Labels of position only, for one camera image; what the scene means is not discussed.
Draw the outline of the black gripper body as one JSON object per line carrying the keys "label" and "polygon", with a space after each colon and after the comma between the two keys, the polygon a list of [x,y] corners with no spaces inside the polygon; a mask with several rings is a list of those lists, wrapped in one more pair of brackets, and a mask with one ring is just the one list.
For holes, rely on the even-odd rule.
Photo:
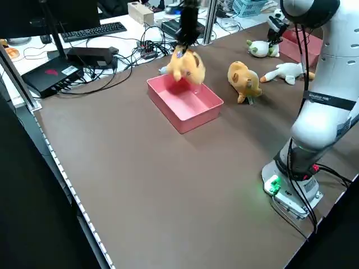
{"label": "black gripper body", "polygon": [[276,23],[270,23],[269,24],[269,30],[268,30],[268,38],[269,39],[279,39],[283,33],[288,29],[289,24],[282,23],[282,22],[276,22]]}
{"label": "black gripper body", "polygon": [[183,4],[180,17],[180,29],[182,34],[193,34],[196,32],[198,12],[198,3]]}

